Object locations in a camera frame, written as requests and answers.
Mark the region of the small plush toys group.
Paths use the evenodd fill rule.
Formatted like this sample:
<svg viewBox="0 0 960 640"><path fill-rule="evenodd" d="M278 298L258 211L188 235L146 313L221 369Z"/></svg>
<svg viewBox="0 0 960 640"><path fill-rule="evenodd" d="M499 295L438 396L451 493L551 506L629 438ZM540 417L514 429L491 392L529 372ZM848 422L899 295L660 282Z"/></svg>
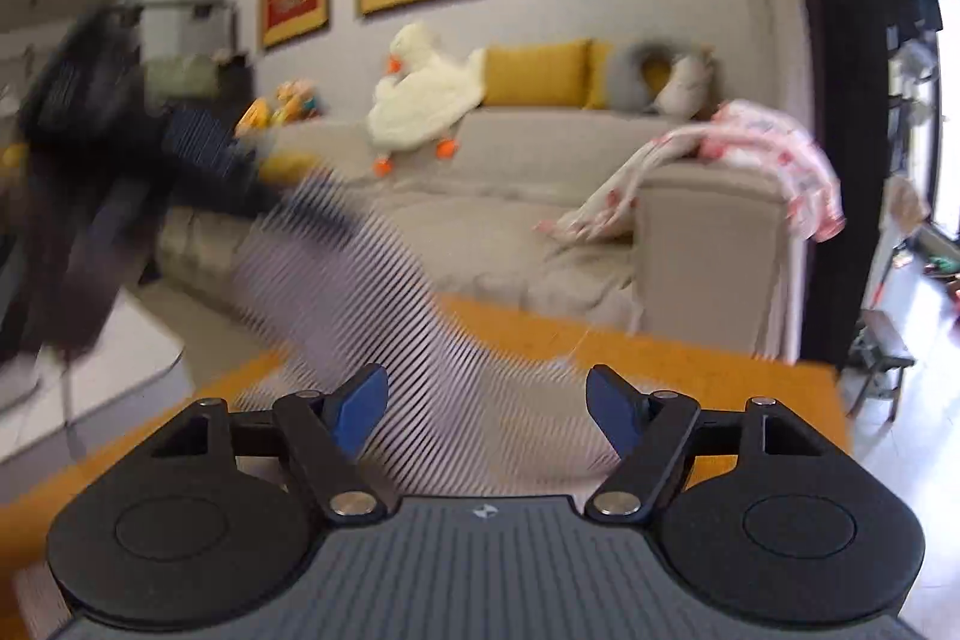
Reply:
<svg viewBox="0 0 960 640"><path fill-rule="evenodd" d="M235 135L244 136L254 131L297 124L304 120L317 119L320 102L316 86L311 81L295 80L281 83L272 99L257 97L247 107L235 125Z"/></svg>

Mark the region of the grey neck pillow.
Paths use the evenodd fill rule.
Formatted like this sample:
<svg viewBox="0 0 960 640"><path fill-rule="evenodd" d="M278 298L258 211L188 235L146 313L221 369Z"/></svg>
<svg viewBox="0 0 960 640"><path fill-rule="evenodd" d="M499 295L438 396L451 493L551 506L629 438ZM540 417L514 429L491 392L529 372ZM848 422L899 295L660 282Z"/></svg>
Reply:
<svg viewBox="0 0 960 640"><path fill-rule="evenodd" d="M665 42L615 46L604 67L605 102L613 112L658 113L656 97L669 83L679 51Z"/></svg>

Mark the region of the white plush duck toy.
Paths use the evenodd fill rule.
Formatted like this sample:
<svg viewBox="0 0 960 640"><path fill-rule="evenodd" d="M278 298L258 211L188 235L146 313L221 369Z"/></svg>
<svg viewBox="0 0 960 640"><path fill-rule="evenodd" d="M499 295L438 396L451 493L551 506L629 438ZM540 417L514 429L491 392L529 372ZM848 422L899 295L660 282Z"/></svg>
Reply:
<svg viewBox="0 0 960 640"><path fill-rule="evenodd" d="M386 177L397 152L431 145L436 158L459 149L454 127L485 97L485 49L455 60L423 23L404 26L391 41L387 71L374 88L366 131L374 149L374 174Z"/></svg>

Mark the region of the small mustard pillow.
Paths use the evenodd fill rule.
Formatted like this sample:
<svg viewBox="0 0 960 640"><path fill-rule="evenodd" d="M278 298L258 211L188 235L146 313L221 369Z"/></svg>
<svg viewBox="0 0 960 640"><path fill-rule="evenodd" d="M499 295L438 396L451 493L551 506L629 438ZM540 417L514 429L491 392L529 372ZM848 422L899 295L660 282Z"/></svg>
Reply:
<svg viewBox="0 0 960 640"><path fill-rule="evenodd" d="M260 161L257 177L267 185L294 187L319 166L320 161L313 154L296 151L272 152Z"/></svg>

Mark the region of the grey covered sofa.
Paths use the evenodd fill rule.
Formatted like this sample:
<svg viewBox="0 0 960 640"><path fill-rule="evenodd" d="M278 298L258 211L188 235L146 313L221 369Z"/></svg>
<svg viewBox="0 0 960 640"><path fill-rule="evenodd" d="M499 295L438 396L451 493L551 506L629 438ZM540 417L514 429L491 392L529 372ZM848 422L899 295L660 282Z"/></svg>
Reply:
<svg viewBox="0 0 960 640"><path fill-rule="evenodd" d="M400 154L386 177L374 174L356 120L309 120L254 142L331 166L404 237L438 291L794 360L793 241L775 181L686 159L641 187L620 239L563 247L535 229L581 206L667 127L599 110L477 109L457 127L454 158Z"/></svg>

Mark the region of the pink floral blanket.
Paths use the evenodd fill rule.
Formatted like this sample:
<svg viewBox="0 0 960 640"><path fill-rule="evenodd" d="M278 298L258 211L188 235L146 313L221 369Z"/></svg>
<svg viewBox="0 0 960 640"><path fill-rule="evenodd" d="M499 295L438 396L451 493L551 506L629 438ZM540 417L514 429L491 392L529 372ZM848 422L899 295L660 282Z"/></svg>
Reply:
<svg viewBox="0 0 960 640"><path fill-rule="evenodd" d="M565 245L625 234L641 187L656 170L695 161L721 172L757 172L776 182L794 237L827 242L844 227L841 187L811 133L788 113L743 99L721 104L706 122L679 125L633 152L579 208L535 229Z"/></svg>

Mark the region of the glass fish tank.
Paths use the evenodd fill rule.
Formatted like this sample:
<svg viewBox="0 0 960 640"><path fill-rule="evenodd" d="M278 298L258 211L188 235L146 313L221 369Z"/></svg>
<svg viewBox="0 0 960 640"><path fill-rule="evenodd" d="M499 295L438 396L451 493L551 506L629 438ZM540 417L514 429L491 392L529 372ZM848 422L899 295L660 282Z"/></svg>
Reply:
<svg viewBox="0 0 960 640"><path fill-rule="evenodd" d="M233 128L254 101L254 70L239 42L233 0L148 0L137 5L146 96L208 109Z"/></svg>

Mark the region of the mustard cushion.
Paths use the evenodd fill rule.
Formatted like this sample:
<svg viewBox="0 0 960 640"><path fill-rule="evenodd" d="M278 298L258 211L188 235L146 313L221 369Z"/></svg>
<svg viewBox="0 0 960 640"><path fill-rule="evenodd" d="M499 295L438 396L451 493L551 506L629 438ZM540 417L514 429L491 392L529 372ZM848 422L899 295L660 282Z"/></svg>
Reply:
<svg viewBox="0 0 960 640"><path fill-rule="evenodd" d="M483 81L488 107L583 107L589 39L544 46L488 47Z"/></svg>
<svg viewBox="0 0 960 640"><path fill-rule="evenodd" d="M612 42L592 39L587 51L587 110L605 110L607 104L607 60L613 50Z"/></svg>

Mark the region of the white side table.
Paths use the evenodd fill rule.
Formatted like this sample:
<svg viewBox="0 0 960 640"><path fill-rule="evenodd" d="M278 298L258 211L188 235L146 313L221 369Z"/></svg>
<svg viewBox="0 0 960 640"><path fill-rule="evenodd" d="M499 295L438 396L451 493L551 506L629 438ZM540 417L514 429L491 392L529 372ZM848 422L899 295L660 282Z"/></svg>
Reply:
<svg viewBox="0 0 960 640"><path fill-rule="evenodd" d="M132 432L192 395L184 345L127 292L91 353L50 351L2 374L2 502Z"/></svg>

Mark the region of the beige striped knit sweater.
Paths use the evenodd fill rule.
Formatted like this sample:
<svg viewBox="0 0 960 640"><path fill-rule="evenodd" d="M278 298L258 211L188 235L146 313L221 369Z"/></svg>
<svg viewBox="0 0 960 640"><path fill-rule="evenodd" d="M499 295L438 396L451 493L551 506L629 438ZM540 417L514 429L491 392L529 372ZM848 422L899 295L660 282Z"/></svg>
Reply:
<svg viewBox="0 0 960 640"><path fill-rule="evenodd" d="M619 463L558 362L496 353L444 314L420 263L325 177L343 241L262 216L236 284L296 370L262 411L195 403L53 520L71 638L576 638L612 599L583 502ZM330 395L364 365L389 379L356 466L377 523L317 523L275 401Z"/></svg>

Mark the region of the small wooden stool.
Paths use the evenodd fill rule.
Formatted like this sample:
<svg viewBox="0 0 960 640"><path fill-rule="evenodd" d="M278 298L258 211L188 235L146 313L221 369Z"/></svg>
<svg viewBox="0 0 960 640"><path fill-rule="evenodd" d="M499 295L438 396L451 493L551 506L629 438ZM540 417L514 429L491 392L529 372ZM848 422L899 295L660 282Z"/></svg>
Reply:
<svg viewBox="0 0 960 640"><path fill-rule="evenodd" d="M867 399L880 399L890 403L887 422L893 424L900 413L907 370L916 365L916 359L884 310L862 310L851 353L861 359L864 380L848 416L861 413Z"/></svg>

